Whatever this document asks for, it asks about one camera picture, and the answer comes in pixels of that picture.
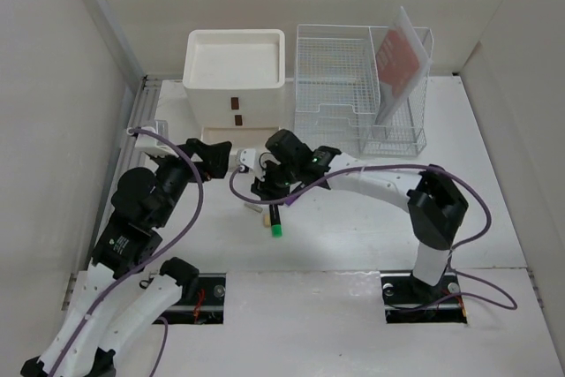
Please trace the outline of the grey eraser stick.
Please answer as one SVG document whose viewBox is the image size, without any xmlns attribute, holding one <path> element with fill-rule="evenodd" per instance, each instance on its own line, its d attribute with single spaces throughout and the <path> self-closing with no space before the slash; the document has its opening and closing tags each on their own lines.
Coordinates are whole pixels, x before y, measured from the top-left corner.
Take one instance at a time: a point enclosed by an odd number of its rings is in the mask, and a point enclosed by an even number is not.
<svg viewBox="0 0 565 377">
<path fill-rule="evenodd" d="M 262 207 L 258 206 L 258 205 L 254 205 L 254 204 L 249 204 L 249 203 L 245 203 L 244 206 L 248 209 L 251 209 L 255 212 L 261 213 L 262 212 Z"/>
</svg>

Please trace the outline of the green highlighter marker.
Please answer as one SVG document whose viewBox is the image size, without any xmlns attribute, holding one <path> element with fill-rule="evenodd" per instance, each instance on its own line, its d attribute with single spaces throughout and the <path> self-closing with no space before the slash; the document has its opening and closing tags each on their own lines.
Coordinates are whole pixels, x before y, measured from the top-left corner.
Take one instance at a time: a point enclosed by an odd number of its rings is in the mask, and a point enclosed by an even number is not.
<svg viewBox="0 0 565 377">
<path fill-rule="evenodd" d="M 280 238 L 283 235 L 283 229 L 279 207 L 277 205 L 270 205 L 268 212 L 271 235 L 273 238 Z"/>
</svg>

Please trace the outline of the white bottom drawer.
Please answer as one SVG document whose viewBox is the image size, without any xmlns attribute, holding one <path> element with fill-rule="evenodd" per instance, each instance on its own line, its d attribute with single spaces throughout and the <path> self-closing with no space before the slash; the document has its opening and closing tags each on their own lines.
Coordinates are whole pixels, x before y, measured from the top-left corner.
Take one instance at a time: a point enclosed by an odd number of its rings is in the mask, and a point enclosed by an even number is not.
<svg viewBox="0 0 565 377">
<path fill-rule="evenodd" d="M 229 170 L 237 166 L 237 153 L 246 148 L 256 149 L 258 152 L 265 151 L 267 140 L 279 131 L 279 127 L 266 128 L 212 128 L 203 127 L 200 140 L 207 145 L 214 145 L 224 141 L 230 141 Z"/>
</svg>

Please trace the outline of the white drawer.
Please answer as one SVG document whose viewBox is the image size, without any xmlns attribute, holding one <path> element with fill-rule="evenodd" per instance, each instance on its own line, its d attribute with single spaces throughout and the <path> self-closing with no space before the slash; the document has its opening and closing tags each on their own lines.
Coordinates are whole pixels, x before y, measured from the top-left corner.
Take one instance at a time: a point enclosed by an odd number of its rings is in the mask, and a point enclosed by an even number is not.
<svg viewBox="0 0 565 377">
<path fill-rule="evenodd" d="M 237 166 L 237 153 L 246 148 L 256 149 L 258 152 L 265 151 L 267 140 L 279 131 L 279 127 L 266 128 L 212 128 L 203 127 L 200 140 L 207 145 L 214 145 L 224 141 L 230 141 L 229 170 Z"/>
<path fill-rule="evenodd" d="M 272 111 L 283 103 L 279 89 L 190 89 L 186 96 L 191 107 L 202 114 L 223 112 Z"/>
<path fill-rule="evenodd" d="M 221 112 L 216 114 L 196 114 L 197 123 L 213 128 L 267 128 L 282 126 L 276 114 L 266 112 Z"/>
</svg>

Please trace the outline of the white top drawer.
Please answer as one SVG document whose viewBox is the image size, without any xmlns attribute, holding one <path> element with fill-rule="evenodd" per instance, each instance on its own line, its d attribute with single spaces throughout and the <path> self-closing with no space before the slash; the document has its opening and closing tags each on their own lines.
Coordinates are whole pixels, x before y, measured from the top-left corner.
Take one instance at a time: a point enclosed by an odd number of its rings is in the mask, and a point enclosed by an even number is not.
<svg viewBox="0 0 565 377">
<path fill-rule="evenodd" d="M 202 114 L 223 112 L 272 111 L 283 103 L 279 89 L 190 89 L 186 96 L 191 107 Z"/>
</svg>

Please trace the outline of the clear mesh document pouch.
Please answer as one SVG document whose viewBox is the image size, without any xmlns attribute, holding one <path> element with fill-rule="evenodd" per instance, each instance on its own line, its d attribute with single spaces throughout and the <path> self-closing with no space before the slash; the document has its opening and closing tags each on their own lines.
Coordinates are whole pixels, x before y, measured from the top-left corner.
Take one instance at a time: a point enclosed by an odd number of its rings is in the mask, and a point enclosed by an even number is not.
<svg viewBox="0 0 565 377">
<path fill-rule="evenodd" d="M 401 7 L 375 54 L 380 107 L 375 120 L 388 125 L 431 67 L 430 55 Z"/>
</svg>

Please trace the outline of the purple highlighter marker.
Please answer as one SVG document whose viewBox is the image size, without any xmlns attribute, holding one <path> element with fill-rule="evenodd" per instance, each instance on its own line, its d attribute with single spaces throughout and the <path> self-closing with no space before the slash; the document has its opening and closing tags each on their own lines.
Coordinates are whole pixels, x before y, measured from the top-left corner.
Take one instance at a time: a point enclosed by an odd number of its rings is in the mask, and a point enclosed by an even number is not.
<svg viewBox="0 0 565 377">
<path fill-rule="evenodd" d="M 292 205 L 296 201 L 296 199 L 297 198 L 295 196 L 291 196 L 286 201 L 284 201 L 284 205 L 289 207 L 290 205 Z"/>
</svg>

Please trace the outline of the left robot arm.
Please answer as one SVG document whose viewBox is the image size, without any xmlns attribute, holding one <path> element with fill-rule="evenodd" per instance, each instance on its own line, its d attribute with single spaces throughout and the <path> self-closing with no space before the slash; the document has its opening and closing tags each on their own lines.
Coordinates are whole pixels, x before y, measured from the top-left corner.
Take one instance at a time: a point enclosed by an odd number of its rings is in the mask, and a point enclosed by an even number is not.
<svg viewBox="0 0 565 377">
<path fill-rule="evenodd" d="M 64 324 L 48 349 L 24 363 L 21 375 L 113 376 L 132 342 L 166 309 L 197 295 L 199 270 L 173 257 L 130 306 L 118 310 L 122 296 L 117 286 L 153 258 L 162 242 L 157 231 L 166 225 L 186 186 L 221 179 L 229 168 L 229 141 L 207 145 L 188 139 L 172 145 L 160 136 L 157 142 L 163 151 L 144 151 L 155 170 L 136 167 L 118 179 L 110 201 L 113 212 L 84 280 L 73 292 Z"/>
</svg>

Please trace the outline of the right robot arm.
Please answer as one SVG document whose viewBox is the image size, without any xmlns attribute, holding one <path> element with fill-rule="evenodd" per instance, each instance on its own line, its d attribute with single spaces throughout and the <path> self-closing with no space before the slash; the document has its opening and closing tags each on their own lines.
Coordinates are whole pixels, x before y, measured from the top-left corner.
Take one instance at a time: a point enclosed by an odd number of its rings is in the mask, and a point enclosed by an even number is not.
<svg viewBox="0 0 565 377">
<path fill-rule="evenodd" d="M 313 183 L 333 191 L 354 192 L 402 209 L 418 240 L 409 279 L 414 302 L 427 304 L 441 294 L 453 241 L 469 204 L 442 169 L 430 165 L 417 174 L 407 170 L 371 170 L 369 164 L 335 147 L 309 148 L 289 130 L 280 130 L 258 153 L 239 151 L 237 161 L 253 171 L 251 187 L 261 200 L 279 200 Z"/>
</svg>

